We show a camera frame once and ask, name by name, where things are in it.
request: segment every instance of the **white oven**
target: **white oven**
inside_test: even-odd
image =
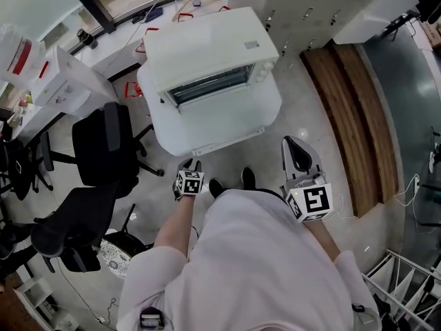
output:
[[[152,81],[174,107],[262,83],[278,59],[252,8],[226,10],[173,23],[144,37]]]

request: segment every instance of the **oven knob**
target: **oven knob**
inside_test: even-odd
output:
[[[268,70],[270,71],[272,68],[274,67],[273,63],[264,63],[263,64],[263,70]]]

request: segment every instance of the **shirt sleeve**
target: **shirt sleeve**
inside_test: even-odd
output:
[[[119,301],[118,326],[129,314],[133,317],[123,324],[137,323],[141,311],[164,293],[167,284],[181,274],[186,263],[187,257],[169,246],[152,248],[133,257]]]
[[[363,280],[351,251],[344,251],[334,261],[354,305],[363,305],[378,313],[373,297]]]

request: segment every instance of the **power outlet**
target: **power outlet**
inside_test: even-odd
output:
[[[415,181],[413,182],[413,195],[415,196],[418,192],[418,189],[420,188],[420,178],[416,177]]]

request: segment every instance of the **white t-shirt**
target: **white t-shirt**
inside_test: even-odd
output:
[[[352,303],[377,310],[352,253],[333,263],[274,195],[228,190],[206,221],[188,260],[170,247],[132,259],[118,331],[140,330],[148,306],[175,331],[352,330]]]

